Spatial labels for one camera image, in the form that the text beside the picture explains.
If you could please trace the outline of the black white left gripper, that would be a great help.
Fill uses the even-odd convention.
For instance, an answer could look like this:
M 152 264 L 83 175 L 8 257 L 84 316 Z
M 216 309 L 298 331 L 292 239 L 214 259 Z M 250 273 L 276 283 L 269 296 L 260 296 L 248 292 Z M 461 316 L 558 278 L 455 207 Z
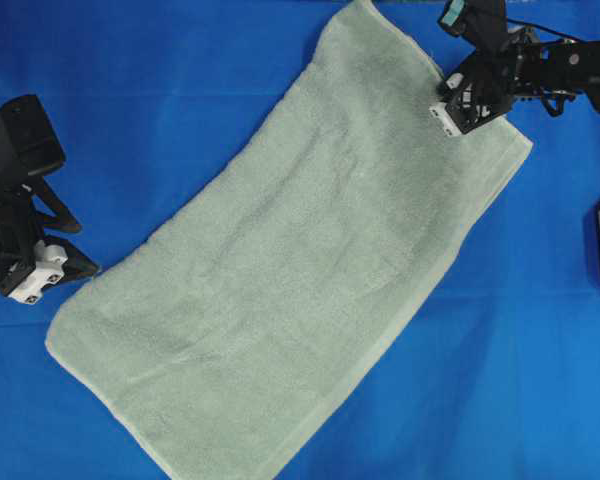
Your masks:
M 82 226 L 43 177 L 29 179 L 27 186 L 0 195 L 0 293 L 34 305 L 45 290 L 92 278 L 100 266 L 68 240 L 44 232 L 77 234 Z M 50 213 L 39 211 L 34 198 Z

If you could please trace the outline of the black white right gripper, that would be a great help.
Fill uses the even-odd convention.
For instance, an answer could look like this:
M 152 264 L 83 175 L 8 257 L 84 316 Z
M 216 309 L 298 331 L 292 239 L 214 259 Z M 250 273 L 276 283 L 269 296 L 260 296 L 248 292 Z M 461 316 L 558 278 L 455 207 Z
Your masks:
M 520 47 L 500 51 L 509 39 L 504 0 L 447 1 L 439 26 L 476 48 L 439 83 L 439 100 L 429 106 L 444 133 L 458 137 L 508 113 L 528 95 L 522 82 L 526 54 Z

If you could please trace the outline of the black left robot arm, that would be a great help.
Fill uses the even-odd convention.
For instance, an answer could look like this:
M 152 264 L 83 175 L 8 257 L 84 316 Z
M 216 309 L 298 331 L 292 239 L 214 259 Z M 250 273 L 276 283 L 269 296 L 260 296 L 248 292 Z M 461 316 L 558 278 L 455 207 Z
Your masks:
M 100 267 L 65 238 L 82 226 L 42 176 L 0 185 L 0 294 L 25 305 L 67 282 L 95 276 Z

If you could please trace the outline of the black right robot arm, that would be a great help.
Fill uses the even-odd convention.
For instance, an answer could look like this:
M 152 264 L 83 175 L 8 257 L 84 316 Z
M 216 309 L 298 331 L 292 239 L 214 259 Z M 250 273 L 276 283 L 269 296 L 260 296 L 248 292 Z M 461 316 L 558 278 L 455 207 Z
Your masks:
M 484 126 L 516 101 L 539 100 L 558 117 L 565 103 L 585 95 L 600 114 L 600 41 L 557 33 L 542 42 L 539 25 L 508 18 L 503 1 L 449 1 L 438 24 L 474 47 L 429 107 L 447 136 Z

